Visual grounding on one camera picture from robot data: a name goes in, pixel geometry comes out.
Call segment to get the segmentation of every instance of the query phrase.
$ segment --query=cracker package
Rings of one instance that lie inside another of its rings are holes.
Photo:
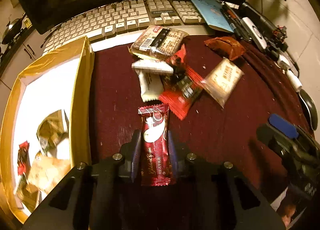
[[[28,183],[49,194],[70,169],[70,160],[46,157],[38,153],[32,163]]]
[[[43,155],[56,148],[65,133],[68,132],[64,110],[58,110],[48,115],[37,130],[37,138],[40,142],[40,151]]]
[[[243,74],[233,62],[223,58],[201,84],[223,108]]]
[[[165,61],[180,48],[188,33],[161,26],[149,26],[131,45],[130,52],[142,59]]]

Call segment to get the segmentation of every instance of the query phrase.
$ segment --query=snack package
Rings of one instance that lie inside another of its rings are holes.
[[[216,37],[204,41],[204,44],[218,55],[229,58],[231,61],[236,60],[246,51],[246,49],[232,37]]]
[[[48,115],[39,125],[36,134],[40,142],[41,153],[47,155],[48,151],[56,148],[61,142],[62,136],[67,132],[64,110],[58,110]]]
[[[30,185],[49,194],[70,169],[69,160],[46,157],[38,153],[32,163],[28,182]]]
[[[163,92],[163,85],[159,75],[144,73],[140,71],[138,73],[141,98],[143,102],[158,100],[160,94]]]
[[[141,148],[141,185],[174,184],[167,142],[168,104],[140,107],[143,144]]]
[[[25,205],[30,213],[32,213],[39,205],[40,191],[36,190],[32,193],[24,174],[20,176],[20,180],[13,194],[18,197],[18,199]]]
[[[159,100],[169,104],[170,110],[180,120],[183,120],[202,91],[200,86],[202,80],[200,75],[187,66],[184,78],[171,88],[166,85],[164,92],[159,96]]]
[[[21,176],[27,172],[29,143],[25,141],[19,145],[18,150],[18,175]]]
[[[142,59],[164,61],[178,51],[188,33],[161,26],[149,26],[131,45],[130,52]]]
[[[243,74],[233,62],[223,58],[201,84],[223,108]]]
[[[151,59],[141,59],[131,65],[132,69],[137,73],[142,71],[144,73],[153,73],[158,75],[172,75],[173,68],[163,61],[156,61]]]

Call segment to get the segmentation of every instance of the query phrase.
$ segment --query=red packaging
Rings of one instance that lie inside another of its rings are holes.
[[[186,67],[185,78],[173,88],[166,87],[159,96],[159,100],[169,104],[170,110],[183,120],[192,106],[193,102],[202,91],[200,82],[203,78],[198,75],[190,66]]]
[[[169,105],[140,107],[143,147],[141,150],[141,185],[165,186],[175,183],[167,142]]]
[[[27,160],[28,160],[28,150],[29,150],[29,143],[25,141],[19,145],[18,150],[18,175],[22,175],[27,171]]]

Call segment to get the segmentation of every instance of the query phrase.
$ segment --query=brown snack packet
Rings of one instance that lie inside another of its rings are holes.
[[[61,142],[64,133],[68,132],[65,113],[58,110],[48,115],[39,125],[37,138],[40,142],[41,153],[47,155],[47,152],[56,148]]]
[[[33,185],[49,194],[70,169],[70,161],[67,159],[57,159],[37,154],[28,175],[30,188]]]
[[[14,190],[14,195],[20,199],[30,213],[32,213],[39,205],[40,191],[38,189],[31,191],[24,174],[20,176],[19,183]]]
[[[243,74],[239,67],[224,57],[201,81],[201,85],[223,108]]]
[[[216,37],[204,41],[204,44],[218,55],[226,57],[230,61],[236,60],[246,51],[246,49],[232,37]]]

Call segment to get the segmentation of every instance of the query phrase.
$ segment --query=floor tile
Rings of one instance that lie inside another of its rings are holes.
[[[314,35],[300,56],[298,65],[303,89],[315,102],[320,117],[320,41]],[[315,135],[316,140],[320,140],[319,126]]]

